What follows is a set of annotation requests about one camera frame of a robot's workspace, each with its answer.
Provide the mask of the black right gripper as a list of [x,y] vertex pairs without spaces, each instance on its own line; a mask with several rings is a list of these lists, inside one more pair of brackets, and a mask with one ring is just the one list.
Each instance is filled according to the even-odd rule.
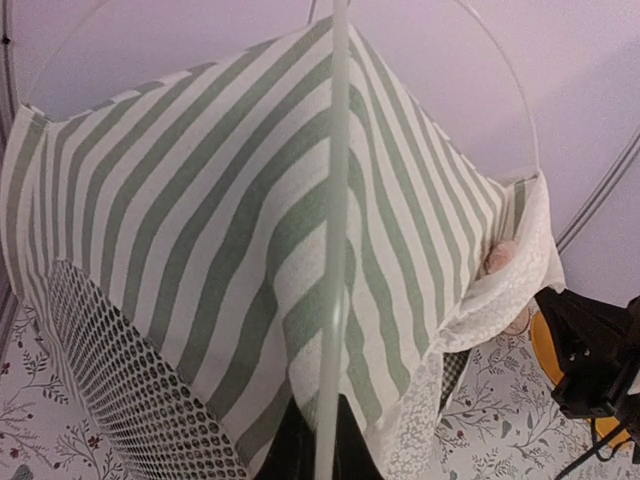
[[[570,372],[569,361],[576,359],[581,365],[587,356],[597,363],[612,365],[627,360],[637,354],[639,374],[639,299],[629,301],[626,307],[619,307],[581,296],[568,289],[558,293],[545,288],[535,295],[540,312],[549,327],[556,334],[554,340],[561,369]],[[628,426],[633,436],[632,461],[639,461],[639,395],[632,391],[632,384],[624,402],[624,411],[617,415],[620,422]],[[584,463],[592,457],[608,462],[612,456],[604,457],[600,450],[606,441],[596,441],[592,435],[592,447],[577,459]]]

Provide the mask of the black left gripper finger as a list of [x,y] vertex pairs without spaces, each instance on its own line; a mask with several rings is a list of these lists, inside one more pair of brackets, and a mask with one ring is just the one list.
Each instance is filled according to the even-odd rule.
[[[333,479],[383,480],[347,398],[337,402]],[[315,474],[315,434],[291,399],[256,480],[308,480]]]

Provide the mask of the green striped pet tent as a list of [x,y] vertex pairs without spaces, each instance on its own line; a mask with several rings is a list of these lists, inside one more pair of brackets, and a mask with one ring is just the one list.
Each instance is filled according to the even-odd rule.
[[[331,19],[52,121],[15,117],[13,291],[136,479],[253,479],[291,399],[316,427]],[[481,174],[356,30],[339,391],[385,479],[427,471],[443,354],[564,274],[544,176]]]

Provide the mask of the green checked cushion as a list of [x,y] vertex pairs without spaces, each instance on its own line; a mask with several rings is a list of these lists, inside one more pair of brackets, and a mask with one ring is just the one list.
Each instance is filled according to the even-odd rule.
[[470,350],[443,354],[443,375],[441,383],[440,410],[448,404],[451,395],[466,371]]

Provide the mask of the yellow double pet bowl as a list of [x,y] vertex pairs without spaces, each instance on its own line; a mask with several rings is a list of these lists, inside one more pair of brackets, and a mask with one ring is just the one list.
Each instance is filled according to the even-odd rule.
[[572,370],[565,372],[556,352],[556,334],[542,313],[533,315],[530,334],[535,356],[554,386],[551,397],[561,413],[568,419],[587,421],[594,439],[606,441],[612,448],[631,442],[628,426],[617,415],[624,411],[637,372],[637,354],[612,365],[597,363],[591,356],[581,365],[572,359]]

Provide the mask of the floral table mat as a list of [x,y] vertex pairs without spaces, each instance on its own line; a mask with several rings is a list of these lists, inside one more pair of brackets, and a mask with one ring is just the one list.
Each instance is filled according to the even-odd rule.
[[[54,374],[34,314],[11,302],[1,332],[2,478],[129,478]],[[442,415],[426,478],[554,478],[591,436],[586,422],[559,412],[548,387],[527,335],[481,345]]]

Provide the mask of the aluminium frame post right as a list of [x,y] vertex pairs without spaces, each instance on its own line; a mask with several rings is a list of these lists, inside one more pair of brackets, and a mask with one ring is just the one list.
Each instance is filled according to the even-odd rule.
[[639,158],[639,138],[639,130],[636,130],[596,185],[595,189],[561,231],[556,241],[556,246],[560,254],[564,253],[584,230],[595,214],[605,204],[606,200],[613,193],[628,170]]

